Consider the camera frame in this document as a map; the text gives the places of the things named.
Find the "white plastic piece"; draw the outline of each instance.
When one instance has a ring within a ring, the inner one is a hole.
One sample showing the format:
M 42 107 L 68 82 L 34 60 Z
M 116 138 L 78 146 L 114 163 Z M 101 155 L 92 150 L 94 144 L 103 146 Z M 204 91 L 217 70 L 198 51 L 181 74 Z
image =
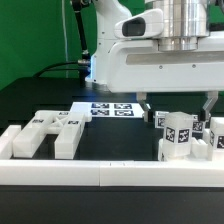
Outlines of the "white plastic piece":
M 191 151 L 197 159 L 208 158 L 208 144 L 202 139 L 197 140 L 196 138 L 192 138 Z
M 159 140 L 158 161 L 164 161 L 164 155 L 163 155 L 163 139 L 162 138 Z
M 165 116 L 169 112 L 167 111 L 156 111 L 155 114 L 155 128 L 164 128 L 165 125 Z
M 73 159 L 85 120 L 91 121 L 91 116 L 86 119 L 84 113 L 38 111 L 13 141 L 14 157 L 32 158 L 47 134 L 59 134 L 56 158 Z
M 165 157 L 190 154 L 193 117 L 175 112 L 166 114 L 162 151 Z
M 143 19 L 145 22 L 145 33 L 142 36 L 124 36 L 122 31 L 124 24 L 138 18 Z M 117 23 L 115 25 L 114 34 L 120 39 L 149 38 L 158 36 L 163 32 L 163 29 L 163 11 L 161 9 L 151 9 Z
M 99 176 L 99 161 L 0 161 L 0 185 L 99 186 Z
M 193 133 L 203 133 L 205 129 L 205 123 L 203 121 L 198 121 L 198 115 L 192 115 L 193 116 Z
M 46 112 L 36 113 L 13 141 L 14 157 L 32 158 L 46 133 L 44 128 L 53 121 L 53 115 Z
M 208 144 L 208 159 L 224 161 L 224 118 L 212 117 L 210 125 L 210 141 Z
M 55 141 L 55 159 L 73 159 L 85 127 L 85 115 L 71 113 Z
M 0 159 L 10 159 L 12 157 L 12 142 L 20 133 L 20 125 L 10 125 L 0 137 Z
M 100 186 L 223 187 L 223 163 L 101 162 Z
M 209 141 L 210 141 L 210 129 L 209 128 L 204 129 L 202 139 L 204 140 L 204 142 L 206 144 L 209 144 Z

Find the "green background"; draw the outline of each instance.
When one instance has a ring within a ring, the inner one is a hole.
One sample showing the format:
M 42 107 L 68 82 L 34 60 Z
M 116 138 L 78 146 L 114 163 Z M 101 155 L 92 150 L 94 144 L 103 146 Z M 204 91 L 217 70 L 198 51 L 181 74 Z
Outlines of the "green background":
M 144 0 L 120 0 L 132 14 L 144 10 Z M 76 21 L 69 0 L 66 26 L 69 60 L 80 58 L 81 49 Z M 47 65 L 65 61 L 61 0 L 0 1 L 0 89 L 20 77 L 30 77 Z M 211 22 L 224 21 L 218 7 L 212 6 Z M 96 48 L 94 6 L 82 11 L 90 53 Z M 70 72 L 70 77 L 77 74 Z

